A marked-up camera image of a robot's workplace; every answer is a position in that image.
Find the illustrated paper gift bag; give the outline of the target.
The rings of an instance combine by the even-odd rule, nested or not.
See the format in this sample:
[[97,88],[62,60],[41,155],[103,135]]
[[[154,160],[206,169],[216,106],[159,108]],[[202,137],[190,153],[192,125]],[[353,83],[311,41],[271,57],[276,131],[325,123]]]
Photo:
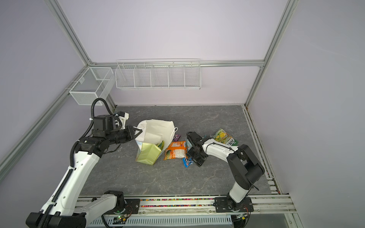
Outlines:
[[[153,165],[173,141],[178,128],[172,121],[155,119],[141,121],[137,127],[142,129],[142,133],[136,138],[139,147],[136,161]],[[162,151],[156,146],[161,141],[165,142]]]

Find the blue M&M's packet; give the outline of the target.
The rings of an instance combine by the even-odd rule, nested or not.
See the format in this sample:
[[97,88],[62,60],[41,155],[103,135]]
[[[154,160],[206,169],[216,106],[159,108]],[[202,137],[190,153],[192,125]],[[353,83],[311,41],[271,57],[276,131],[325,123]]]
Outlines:
[[192,159],[183,158],[183,165],[184,167],[188,168],[190,165],[194,164]]

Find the green snack bag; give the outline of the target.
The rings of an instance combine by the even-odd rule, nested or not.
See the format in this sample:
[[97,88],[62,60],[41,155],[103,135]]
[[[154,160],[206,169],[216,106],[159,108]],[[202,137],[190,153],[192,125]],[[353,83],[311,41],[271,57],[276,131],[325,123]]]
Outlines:
[[161,141],[160,143],[157,143],[156,146],[162,151],[164,148],[164,144],[165,144],[165,142]]

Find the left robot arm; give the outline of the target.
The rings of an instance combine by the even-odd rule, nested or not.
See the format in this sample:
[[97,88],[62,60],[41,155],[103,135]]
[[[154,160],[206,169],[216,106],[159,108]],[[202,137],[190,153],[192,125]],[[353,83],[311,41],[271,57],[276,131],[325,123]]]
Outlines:
[[[95,106],[104,103],[108,115],[95,115]],[[29,228],[85,228],[97,218],[105,220],[109,211],[123,213],[127,203],[121,191],[107,191],[82,209],[76,203],[91,171],[100,158],[114,144],[121,145],[136,139],[143,130],[126,125],[128,114],[112,113],[103,98],[91,105],[91,123],[84,134],[73,144],[70,165],[58,187],[39,212],[32,212],[26,219]]]

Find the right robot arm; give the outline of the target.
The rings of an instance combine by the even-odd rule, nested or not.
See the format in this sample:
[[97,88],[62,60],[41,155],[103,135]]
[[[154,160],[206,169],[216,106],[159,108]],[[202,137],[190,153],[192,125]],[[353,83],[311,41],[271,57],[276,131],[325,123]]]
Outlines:
[[252,212],[252,200],[248,193],[265,174],[265,169],[251,148],[245,144],[226,145],[209,137],[203,138],[196,132],[188,132],[186,137],[187,144],[191,146],[187,157],[197,166],[201,167],[210,156],[227,162],[230,167],[235,183],[226,198],[215,199],[216,211]]

